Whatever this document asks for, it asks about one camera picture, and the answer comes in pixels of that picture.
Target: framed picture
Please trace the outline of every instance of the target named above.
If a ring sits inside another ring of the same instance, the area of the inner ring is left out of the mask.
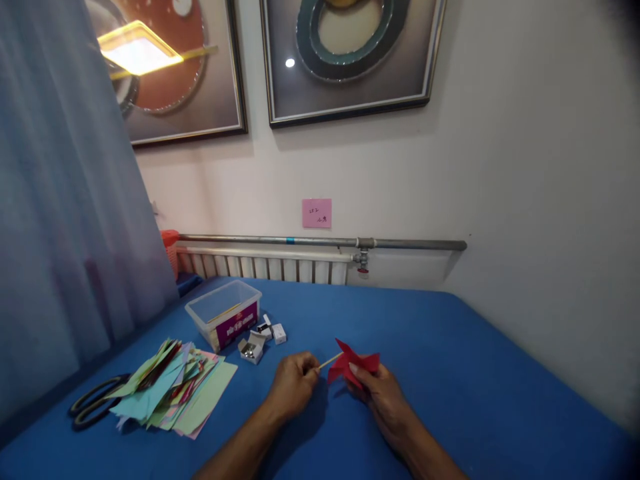
[[[134,146],[247,132],[233,0],[85,3]]]
[[[271,128],[422,107],[446,0],[260,0]]]

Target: blue curtain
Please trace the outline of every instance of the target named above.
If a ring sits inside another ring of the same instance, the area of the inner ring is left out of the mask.
[[[177,298],[83,0],[0,0],[0,422]]]

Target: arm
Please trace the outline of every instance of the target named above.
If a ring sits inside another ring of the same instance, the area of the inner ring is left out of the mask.
[[[284,358],[263,404],[193,478],[255,478],[280,428],[302,413],[311,399],[320,374],[318,366],[318,360],[309,352]]]
[[[349,390],[365,402],[391,448],[406,462],[416,480],[466,479],[447,452],[436,442],[405,400],[400,385],[384,365],[378,372],[349,365],[367,392],[349,384]]]

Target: plastic storage box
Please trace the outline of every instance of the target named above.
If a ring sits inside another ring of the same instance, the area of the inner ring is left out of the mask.
[[[213,351],[220,353],[242,332],[256,324],[262,292],[234,280],[191,300],[185,309]]]

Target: wooden stick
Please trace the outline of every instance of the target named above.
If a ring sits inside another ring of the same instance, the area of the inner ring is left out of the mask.
[[[326,362],[324,362],[322,365],[320,365],[318,368],[320,370],[322,370],[324,367],[326,367],[328,364],[330,364],[332,361],[336,360],[336,358],[338,358],[340,355],[342,355],[344,352],[340,352],[338,353],[334,358],[332,358],[331,360],[327,360]]]

